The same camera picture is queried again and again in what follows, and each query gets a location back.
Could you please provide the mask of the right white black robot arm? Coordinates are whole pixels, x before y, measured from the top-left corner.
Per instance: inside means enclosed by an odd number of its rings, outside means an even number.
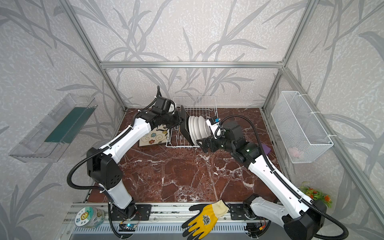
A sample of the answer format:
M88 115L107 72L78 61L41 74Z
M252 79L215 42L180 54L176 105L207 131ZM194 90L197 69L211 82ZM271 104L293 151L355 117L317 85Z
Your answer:
M263 217L282 226L292 240L344 240L349 236L348 229L326 213L323 202L305 195L272 164L260 141L254 144L245 140L236 122L223 127L219 119L209 119L203 128L212 132L209 137L197 140L204 152L229 152L280 200L278 205L260 196L250 197L246 204L253 218Z

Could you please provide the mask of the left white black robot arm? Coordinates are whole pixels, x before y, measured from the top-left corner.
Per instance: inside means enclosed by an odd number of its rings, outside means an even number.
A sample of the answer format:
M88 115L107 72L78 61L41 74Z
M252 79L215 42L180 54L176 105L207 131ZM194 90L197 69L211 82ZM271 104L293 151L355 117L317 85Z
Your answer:
M108 198L110 210L118 211L125 219L133 218L137 208L123 183L119 162L136 142L152 130L160 126L172 129L185 123L186 118L184 110L178 110L174 101L157 91L155 99L135 113L125 130L99 149L88 150L86 158L68 173L68 186L76 190L99 190ZM87 174L96 182L95 186L80 186L73 182L74 173L83 164L87 164Z

